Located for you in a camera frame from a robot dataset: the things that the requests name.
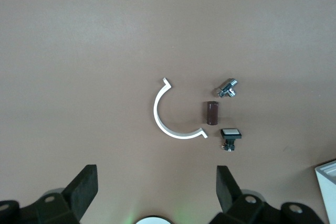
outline white round object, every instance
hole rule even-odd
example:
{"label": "white round object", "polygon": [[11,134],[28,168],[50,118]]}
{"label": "white round object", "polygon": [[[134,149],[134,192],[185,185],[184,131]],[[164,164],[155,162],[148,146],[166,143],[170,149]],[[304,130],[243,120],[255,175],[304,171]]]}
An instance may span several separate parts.
{"label": "white round object", "polygon": [[136,224],[172,224],[172,223],[160,217],[152,216],[139,220]]}

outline white c-shaped plastic piece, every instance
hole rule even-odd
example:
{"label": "white c-shaped plastic piece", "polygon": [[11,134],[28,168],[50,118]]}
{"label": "white c-shaped plastic piece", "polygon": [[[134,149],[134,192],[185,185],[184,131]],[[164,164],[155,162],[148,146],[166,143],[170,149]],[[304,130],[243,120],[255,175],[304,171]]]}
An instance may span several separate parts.
{"label": "white c-shaped plastic piece", "polygon": [[155,98],[155,102],[154,102],[154,118],[156,123],[158,124],[159,128],[166,133],[168,136],[174,137],[174,138],[179,138],[179,139],[191,139],[200,135],[203,135],[204,138],[207,138],[207,134],[203,131],[202,128],[199,128],[197,131],[194,132],[190,132],[190,133],[178,133],[178,132],[174,132],[170,129],[168,129],[160,120],[159,118],[159,114],[157,113],[157,107],[159,104],[159,100],[160,98],[163,96],[163,94],[165,92],[167,92],[172,86],[170,85],[170,83],[167,81],[166,78],[163,78],[163,82],[165,83],[165,86],[163,86],[163,88],[157,93],[157,96]]}

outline white object edge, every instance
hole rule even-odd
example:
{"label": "white object edge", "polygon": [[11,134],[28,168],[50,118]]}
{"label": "white object edge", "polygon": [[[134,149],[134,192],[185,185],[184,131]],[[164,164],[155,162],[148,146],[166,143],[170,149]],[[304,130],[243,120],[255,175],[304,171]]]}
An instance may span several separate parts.
{"label": "white object edge", "polygon": [[170,83],[167,81],[166,78],[163,78],[163,82],[165,83],[165,86],[163,86],[163,88],[157,93],[157,96],[155,98],[155,102],[154,102],[154,118],[155,121],[157,123],[157,125],[159,126],[159,128],[166,133],[168,136],[174,137],[174,138],[178,138],[178,139],[191,139],[200,135],[203,135],[204,138],[207,138],[207,134],[204,132],[204,130],[202,128],[199,128],[197,131],[194,132],[190,132],[190,133],[178,133],[178,132],[174,132],[170,129],[168,129],[160,120],[159,118],[159,114],[157,113],[157,107],[159,104],[159,100],[161,99],[161,97],[163,96],[163,94],[165,92],[167,92],[172,86],[170,85]]}
{"label": "white object edge", "polygon": [[336,161],[315,168],[330,224],[336,224]]}

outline black mechanical part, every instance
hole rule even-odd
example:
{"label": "black mechanical part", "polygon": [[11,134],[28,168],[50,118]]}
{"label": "black mechanical part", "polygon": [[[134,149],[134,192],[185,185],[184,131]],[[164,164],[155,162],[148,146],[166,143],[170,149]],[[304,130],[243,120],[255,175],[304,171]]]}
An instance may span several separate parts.
{"label": "black mechanical part", "polygon": [[21,209],[17,201],[0,201],[0,223],[79,224],[97,192],[97,166],[87,165],[60,194],[44,195]]}
{"label": "black mechanical part", "polygon": [[80,220],[98,192],[96,165],[87,165],[63,190],[62,195]]}
{"label": "black mechanical part", "polygon": [[308,206],[287,202],[278,210],[243,194],[227,166],[217,167],[216,192],[222,211],[209,224],[323,224]]}
{"label": "black mechanical part", "polygon": [[242,137],[238,129],[221,129],[220,134],[225,140],[225,144],[222,145],[222,148],[228,152],[235,150],[235,140]]}

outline brown cylinder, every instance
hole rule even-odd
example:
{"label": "brown cylinder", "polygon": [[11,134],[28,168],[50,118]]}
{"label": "brown cylinder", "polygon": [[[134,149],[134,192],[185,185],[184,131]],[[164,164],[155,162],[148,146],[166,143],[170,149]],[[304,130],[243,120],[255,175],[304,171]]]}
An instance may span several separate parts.
{"label": "brown cylinder", "polygon": [[207,103],[206,123],[209,125],[218,124],[218,102],[210,101]]}

